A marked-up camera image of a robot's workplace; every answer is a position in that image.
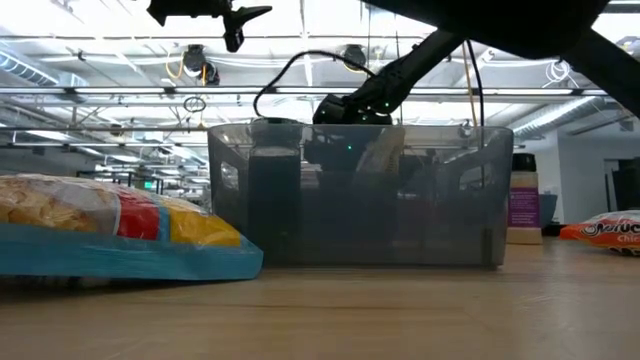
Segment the bottle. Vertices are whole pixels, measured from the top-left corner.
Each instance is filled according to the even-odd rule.
[[[540,195],[533,154],[513,154],[507,244],[541,245]]]

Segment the purple label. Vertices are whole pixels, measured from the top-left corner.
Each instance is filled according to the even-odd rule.
[[[536,188],[511,188],[509,227],[540,227],[540,195]]]

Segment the transparent plastic bin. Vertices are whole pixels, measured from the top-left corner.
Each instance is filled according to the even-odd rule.
[[[512,152],[505,128],[217,126],[212,203],[267,265],[495,267]]]

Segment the red label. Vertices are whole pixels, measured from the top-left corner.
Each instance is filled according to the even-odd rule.
[[[158,206],[145,196],[123,190],[118,191],[120,224],[117,235],[134,239],[157,240],[160,222]]]

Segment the wooden table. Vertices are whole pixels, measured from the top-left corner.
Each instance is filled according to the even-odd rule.
[[[3,359],[638,359],[640,259],[510,246],[497,272],[272,270],[258,280],[0,297]]]

